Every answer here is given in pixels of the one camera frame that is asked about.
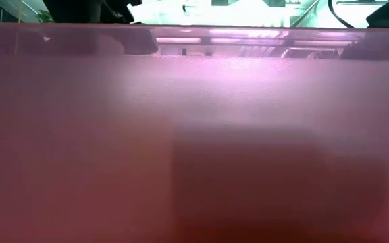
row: black cable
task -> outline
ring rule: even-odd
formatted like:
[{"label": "black cable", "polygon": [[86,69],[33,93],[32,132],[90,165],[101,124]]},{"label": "black cable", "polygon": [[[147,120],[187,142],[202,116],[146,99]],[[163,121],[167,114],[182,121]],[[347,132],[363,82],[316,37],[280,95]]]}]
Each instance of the black cable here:
[{"label": "black cable", "polygon": [[336,17],[336,19],[342,23],[344,26],[346,26],[347,28],[354,28],[354,26],[352,26],[351,24],[349,24],[348,22],[346,22],[345,20],[343,20],[342,18],[340,18],[336,12],[334,11],[334,8],[332,6],[332,0],[328,0],[328,8],[330,9],[330,12],[331,14]]}]

